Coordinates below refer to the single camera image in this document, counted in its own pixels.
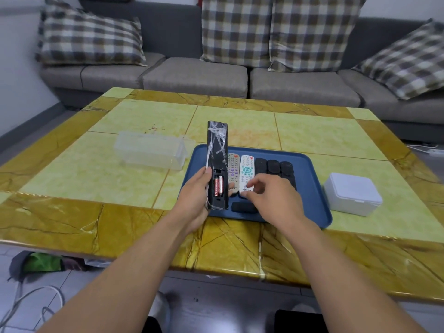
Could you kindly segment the person's left hand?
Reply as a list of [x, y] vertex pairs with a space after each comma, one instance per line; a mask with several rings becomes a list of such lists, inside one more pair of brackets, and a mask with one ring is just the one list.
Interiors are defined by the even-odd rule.
[[174, 207], [169, 212], [172, 227], [178, 237], [187, 235], [200, 228], [207, 219], [207, 185], [201, 184], [202, 168], [182, 187]]

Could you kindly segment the person's right hand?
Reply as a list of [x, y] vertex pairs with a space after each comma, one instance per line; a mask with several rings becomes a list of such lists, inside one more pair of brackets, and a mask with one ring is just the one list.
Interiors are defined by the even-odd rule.
[[287, 179], [261, 173], [248, 182], [247, 187], [251, 186], [265, 194], [265, 208], [259, 214], [284, 235], [290, 237], [308, 224], [302, 198]]

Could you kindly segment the black plastic-wrapped remote control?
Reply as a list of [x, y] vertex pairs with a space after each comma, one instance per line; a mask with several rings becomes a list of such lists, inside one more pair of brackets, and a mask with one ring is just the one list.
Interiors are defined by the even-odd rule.
[[[208, 121], [207, 125], [207, 167], [213, 169], [212, 178], [207, 185], [207, 208], [210, 210], [226, 210], [229, 208], [228, 182], [228, 125], [226, 123]], [[223, 196], [214, 196], [214, 176], [224, 177], [225, 190]]]

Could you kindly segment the person's right forearm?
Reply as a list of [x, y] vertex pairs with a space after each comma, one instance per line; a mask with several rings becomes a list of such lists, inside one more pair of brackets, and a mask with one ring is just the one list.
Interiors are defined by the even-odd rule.
[[427, 333], [312, 221], [278, 226], [294, 248], [330, 333]]

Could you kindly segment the black battery cover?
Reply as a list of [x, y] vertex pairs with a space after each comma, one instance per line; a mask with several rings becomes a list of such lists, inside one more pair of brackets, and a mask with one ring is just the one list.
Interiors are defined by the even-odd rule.
[[236, 213], [256, 214], [258, 209], [250, 202], [233, 202], [231, 210]]

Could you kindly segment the grey remote control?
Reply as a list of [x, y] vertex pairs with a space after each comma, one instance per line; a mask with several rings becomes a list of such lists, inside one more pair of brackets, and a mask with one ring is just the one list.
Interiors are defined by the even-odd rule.
[[228, 182], [233, 183], [233, 188], [230, 189], [230, 194], [236, 195], [239, 192], [239, 178], [240, 178], [240, 159], [241, 157], [235, 153], [229, 153], [228, 160]]

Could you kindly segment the blue plastic tray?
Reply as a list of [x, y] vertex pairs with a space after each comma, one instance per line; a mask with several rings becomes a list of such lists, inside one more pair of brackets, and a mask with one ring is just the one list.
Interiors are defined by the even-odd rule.
[[[228, 146], [229, 153], [236, 153], [239, 156], [250, 155], [266, 160], [276, 160], [278, 162], [289, 162], [293, 166], [296, 190], [301, 195], [304, 212], [306, 216], [315, 222], [321, 229], [329, 227], [333, 217], [326, 201], [323, 188], [315, 172], [310, 158], [302, 153], [255, 149], [249, 147]], [[190, 157], [188, 167], [182, 181], [182, 186], [206, 164], [207, 145], [200, 144], [195, 147]], [[241, 198], [238, 194], [229, 199], [227, 210], [211, 210], [210, 217], [236, 219], [250, 222], [262, 222], [265, 220], [259, 213], [237, 213], [231, 210], [233, 202], [248, 203], [248, 200]]]

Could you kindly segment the clear plastic container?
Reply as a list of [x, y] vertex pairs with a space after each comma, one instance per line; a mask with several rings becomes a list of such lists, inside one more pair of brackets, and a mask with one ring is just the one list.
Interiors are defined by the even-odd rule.
[[119, 132], [114, 151], [127, 164], [180, 171], [196, 145], [185, 135]]

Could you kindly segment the grey fabric sofa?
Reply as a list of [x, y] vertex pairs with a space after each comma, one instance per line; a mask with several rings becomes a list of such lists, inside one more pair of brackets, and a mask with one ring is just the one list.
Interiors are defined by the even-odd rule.
[[359, 62], [425, 24], [360, 17], [339, 71], [275, 73], [199, 60], [198, 6], [81, 0], [87, 15], [133, 20], [142, 26], [147, 66], [43, 66], [42, 80], [65, 105], [83, 108], [113, 87], [301, 104], [367, 108], [399, 139], [444, 144], [444, 89], [403, 101], [352, 70]]

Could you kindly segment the white lidded box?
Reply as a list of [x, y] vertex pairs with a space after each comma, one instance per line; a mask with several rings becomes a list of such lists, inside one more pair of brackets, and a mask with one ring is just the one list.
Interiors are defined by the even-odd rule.
[[323, 188], [332, 211], [367, 217], [383, 204], [376, 186], [366, 177], [331, 173]]

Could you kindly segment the person's right leg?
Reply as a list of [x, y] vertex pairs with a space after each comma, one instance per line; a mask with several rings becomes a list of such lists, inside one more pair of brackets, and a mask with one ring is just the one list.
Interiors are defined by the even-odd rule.
[[274, 317], [274, 333], [329, 333], [322, 314], [280, 309]]

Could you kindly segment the person's leg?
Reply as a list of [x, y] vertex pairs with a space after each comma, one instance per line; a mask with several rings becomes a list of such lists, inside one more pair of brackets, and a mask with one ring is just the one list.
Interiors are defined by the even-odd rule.
[[322, 314], [280, 309], [274, 317], [274, 333], [329, 333]]
[[165, 294], [158, 291], [141, 333], [168, 333], [170, 316], [169, 302]]

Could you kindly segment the checked pillow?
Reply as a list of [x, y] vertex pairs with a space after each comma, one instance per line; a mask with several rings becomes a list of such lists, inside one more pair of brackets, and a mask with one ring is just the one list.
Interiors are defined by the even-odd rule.
[[147, 66], [142, 28], [132, 20], [94, 15], [61, 0], [44, 0], [35, 59], [44, 66]]
[[202, 0], [201, 61], [269, 68], [274, 0]]
[[400, 100], [444, 88], [444, 23], [430, 19], [352, 69]]
[[268, 71], [338, 71], [365, 2], [274, 0]]

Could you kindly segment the person's left leg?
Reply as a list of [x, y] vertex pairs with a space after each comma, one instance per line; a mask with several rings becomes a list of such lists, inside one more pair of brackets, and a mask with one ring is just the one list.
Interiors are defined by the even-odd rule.
[[158, 291], [141, 333], [168, 333], [170, 316], [169, 302], [165, 294]]

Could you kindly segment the green cloth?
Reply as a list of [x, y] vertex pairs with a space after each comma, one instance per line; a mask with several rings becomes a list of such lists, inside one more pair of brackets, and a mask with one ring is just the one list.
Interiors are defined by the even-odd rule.
[[24, 274], [65, 271], [61, 256], [38, 252], [29, 254], [25, 258], [21, 269]]

